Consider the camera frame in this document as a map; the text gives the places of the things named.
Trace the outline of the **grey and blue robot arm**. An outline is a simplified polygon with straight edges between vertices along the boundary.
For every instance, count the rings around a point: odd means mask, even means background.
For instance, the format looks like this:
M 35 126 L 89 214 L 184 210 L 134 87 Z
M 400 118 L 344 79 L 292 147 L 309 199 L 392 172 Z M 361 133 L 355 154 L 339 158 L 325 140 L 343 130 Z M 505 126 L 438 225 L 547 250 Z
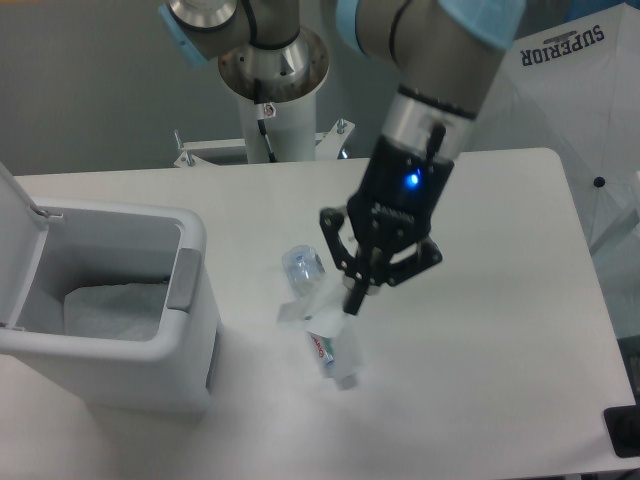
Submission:
M 431 217 L 511 46 L 521 1 L 339 1 L 343 41 L 395 65 L 402 78 L 356 192 L 320 225 L 356 314 L 373 289 L 438 264 Z M 292 114 L 328 73 L 322 41 L 296 1 L 166 1 L 160 17 L 181 53 L 216 60 L 241 99 L 254 163 L 310 159 L 315 116 Z

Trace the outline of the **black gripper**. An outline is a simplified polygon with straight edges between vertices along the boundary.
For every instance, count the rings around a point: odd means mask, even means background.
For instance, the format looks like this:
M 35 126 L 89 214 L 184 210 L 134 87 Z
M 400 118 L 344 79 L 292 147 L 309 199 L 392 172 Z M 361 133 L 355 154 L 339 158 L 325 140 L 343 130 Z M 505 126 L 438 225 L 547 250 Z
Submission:
M 357 315 L 373 287 L 396 287 L 438 265 L 442 253 L 430 238 L 431 217 L 453 170 L 451 160 L 437 156 L 444 135 L 426 142 L 414 154 L 381 136 L 361 184 L 345 206 L 320 211 L 320 227 L 335 266 L 354 281 L 343 311 Z M 339 231 L 348 213 L 358 242 L 349 253 Z

